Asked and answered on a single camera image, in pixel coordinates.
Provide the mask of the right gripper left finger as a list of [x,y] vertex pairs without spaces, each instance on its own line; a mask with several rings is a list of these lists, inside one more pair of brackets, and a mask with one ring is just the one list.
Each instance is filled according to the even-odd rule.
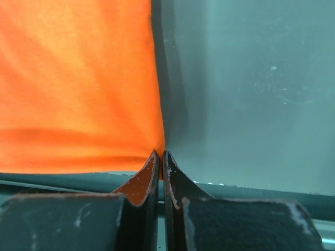
[[160,159],[110,193],[19,193],[1,205],[1,250],[156,250]]

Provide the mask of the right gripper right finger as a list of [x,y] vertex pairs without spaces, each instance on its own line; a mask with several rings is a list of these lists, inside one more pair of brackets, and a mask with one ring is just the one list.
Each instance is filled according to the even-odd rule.
[[167,250],[323,250],[308,212],[281,199],[218,199],[162,159]]

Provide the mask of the orange t-shirt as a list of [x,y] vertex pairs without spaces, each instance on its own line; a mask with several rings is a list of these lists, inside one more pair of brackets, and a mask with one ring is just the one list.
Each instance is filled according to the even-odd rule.
[[138,171],[165,149],[150,1],[1,1],[1,172]]

